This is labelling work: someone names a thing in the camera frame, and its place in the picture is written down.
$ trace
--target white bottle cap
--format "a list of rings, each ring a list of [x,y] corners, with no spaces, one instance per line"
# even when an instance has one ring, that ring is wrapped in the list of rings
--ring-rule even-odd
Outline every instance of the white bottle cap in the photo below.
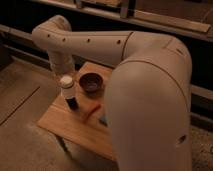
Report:
[[[72,87],[73,83],[74,83],[74,80],[70,75],[63,75],[60,79],[60,84],[62,88]]]

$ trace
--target metal table leg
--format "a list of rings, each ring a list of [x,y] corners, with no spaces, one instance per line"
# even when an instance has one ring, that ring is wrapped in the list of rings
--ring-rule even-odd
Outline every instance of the metal table leg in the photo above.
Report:
[[[64,150],[64,152],[66,152],[66,153],[69,152],[69,150],[68,150],[68,148],[67,148],[67,146],[66,146],[66,144],[65,144],[65,142],[63,140],[63,138],[58,136],[58,135],[55,135],[55,137],[56,137],[58,143],[60,144],[61,148]]]

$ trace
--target brown bowl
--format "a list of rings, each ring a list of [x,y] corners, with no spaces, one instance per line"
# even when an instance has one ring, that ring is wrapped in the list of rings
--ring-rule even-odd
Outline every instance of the brown bowl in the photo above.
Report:
[[[97,73],[87,73],[81,76],[79,84],[87,93],[94,93],[101,89],[103,78]]]

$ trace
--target floor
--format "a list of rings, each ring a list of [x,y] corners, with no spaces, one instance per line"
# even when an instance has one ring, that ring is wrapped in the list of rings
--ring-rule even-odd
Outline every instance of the floor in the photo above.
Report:
[[[66,142],[72,158],[36,122],[58,95],[50,71],[15,60],[0,72],[0,171],[118,171],[116,163]],[[212,171],[213,133],[191,126],[193,170]]]

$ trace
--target robot arm segment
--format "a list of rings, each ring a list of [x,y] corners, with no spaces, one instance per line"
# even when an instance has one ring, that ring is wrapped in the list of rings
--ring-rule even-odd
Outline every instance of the robot arm segment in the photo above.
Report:
[[[60,27],[61,23],[66,23],[66,27]],[[64,17],[55,16],[37,26],[32,32],[34,42],[47,51],[52,64],[61,64],[63,69],[62,66],[68,59],[61,59],[59,56],[66,58],[66,55],[62,54],[85,57],[112,67],[121,62],[131,31],[71,32],[67,23]]]

